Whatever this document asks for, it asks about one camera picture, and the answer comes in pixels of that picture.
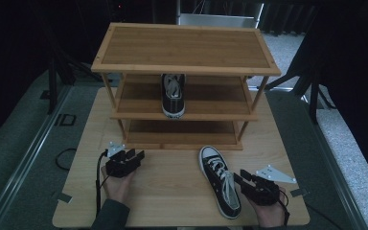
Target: light gray floor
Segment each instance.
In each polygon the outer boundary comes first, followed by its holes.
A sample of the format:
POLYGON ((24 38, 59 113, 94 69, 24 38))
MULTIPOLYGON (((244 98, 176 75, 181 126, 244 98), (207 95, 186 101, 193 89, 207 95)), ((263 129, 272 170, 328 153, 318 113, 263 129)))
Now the light gray floor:
MULTIPOLYGON (((293 34, 279 37, 265 34, 264 39, 279 68, 285 73, 303 37, 293 34)), ((77 115, 76 123, 73 126, 52 126, 48 131, 34 163, 26 172, 27 176, 20 181, 22 186, 13 192, 16 196, 9 200, 7 213, 0 216, 0 229, 56 229, 51 223, 57 205, 53 194, 61 192, 67 172, 56 166, 55 159, 61 151, 77 147, 96 92, 103 86, 101 82, 95 82, 81 73, 77 74, 76 85, 69 89, 64 104, 58 108, 59 114, 77 115)), ((255 80, 248 83, 255 85, 255 80)), ((296 78, 280 86, 291 88, 295 81, 296 78)), ((46 73, 36 79, 0 130, 0 196, 5 192, 7 181, 11 179, 22 157, 30 151, 29 146, 39 132, 40 125, 54 119, 46 115, 48 102, 39 99, 42 90, 47 89, 47 86, 46 73)), ((308 105, 281 90, 266 92, 266 95, 300 187, 310 192, 305 196, 306 202, 333 219, 343 229, 353 229, 346 207, 340 200, 340 192, 332 179, 333 174, 327 169, 321 146, 324 142, 313 134, 314 127, 307 115, 308 105)), ((337 110, 318 110, 318 121, 326 123, 321 128, 325 128, 323 133, 327 134, 327 140, 332 140, 331 136, 335 134, 333 129, 336 125, 333 122, 343 123, 343 120, 335 117, 337 110)), ((344 139, 352 138, 349 129, 343 131, 344 139)), ((66 167, 71 164, 72 158, 73 152, 68 151, 60 158, 60 162, 66 167)), ((310 224, 289 229, 336 229, 313 210, 309 209, 309 212, 310 224)))

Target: shoe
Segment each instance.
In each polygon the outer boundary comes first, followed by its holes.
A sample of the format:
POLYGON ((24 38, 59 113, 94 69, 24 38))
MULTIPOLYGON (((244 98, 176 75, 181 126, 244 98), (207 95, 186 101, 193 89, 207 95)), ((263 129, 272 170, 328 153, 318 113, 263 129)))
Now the shoe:
POLYGON ((234 176, 222 155, 215 148, 206 146, 199 152, 199 166, 215 192, 220 213, 228 219, 237 218, 242 208, 241 201, 235 189, 234 176))
POLYGON ((185 111, 184 74, 163 74, 161 76, 161 94, 163 113, 170 119, 179 119, 185 111))

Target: black canvas shoe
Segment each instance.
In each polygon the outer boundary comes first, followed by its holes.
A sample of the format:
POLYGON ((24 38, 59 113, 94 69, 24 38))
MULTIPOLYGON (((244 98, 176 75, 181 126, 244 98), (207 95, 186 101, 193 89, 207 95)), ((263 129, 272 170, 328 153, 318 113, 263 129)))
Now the black canvas shoe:
POLYGON ((235 219, 241 212, 241 201, 235 189, 234 176, 228 171, 222 155, 213 147, 206 146, 199 152, 199 166, 209 180, 217 198, 220 213, 235 219))
POLYGON ((163 74, 161 76, 161 95, 164 114, 171 119, 180 118, 185 111, 184 74, 163 74))

